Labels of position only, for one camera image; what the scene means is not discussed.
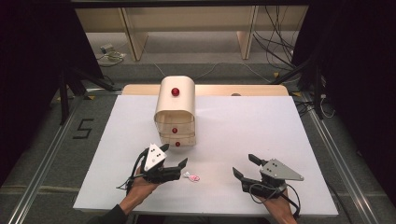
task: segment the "white table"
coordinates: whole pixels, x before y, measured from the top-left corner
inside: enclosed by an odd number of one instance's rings
[[[153,116],[157,96],[119,96],[92,165],[74,205],[82,211],[106,211],[125,191],[116,189],[131,174],[138,154],[150,143],[161,145]],[[189,158],[182,172],[201,177],[192,183],[181,177],[159,186],[134,210],[138,214],[201,216],[264,216],[268,212],[242,192],[233,167],[245,177],[260,179],[252,153],[276,158],[304,176],[287,181],[299,193],[301,215],[338,215],[330,192],[289,96],[197,96],[197,145],[170,148],[165,166]],[[290,198],[296,197],[290,190]]]

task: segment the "red knob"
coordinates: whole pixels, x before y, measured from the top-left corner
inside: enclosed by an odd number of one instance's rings
[[[173,96],[178,96],[180,94],[180,90],[178,88],[173,88],[172,89],[172,95]]]

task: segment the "toy drawer cabinet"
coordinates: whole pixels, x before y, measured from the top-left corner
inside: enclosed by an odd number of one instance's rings
[[[154,121],[163,144],[172,147],[195,145],[195,84],[192,79],[163,79]]]

